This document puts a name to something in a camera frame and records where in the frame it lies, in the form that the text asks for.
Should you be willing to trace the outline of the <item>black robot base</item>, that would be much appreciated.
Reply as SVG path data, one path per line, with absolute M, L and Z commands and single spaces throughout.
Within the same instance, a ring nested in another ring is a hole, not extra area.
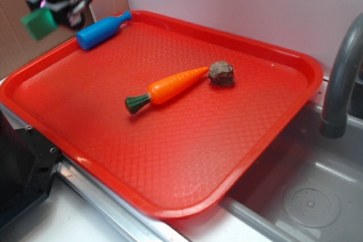
M 59 159 L 39 131 L 15 129 L 1 113 L 1 230 L 49 197 Z

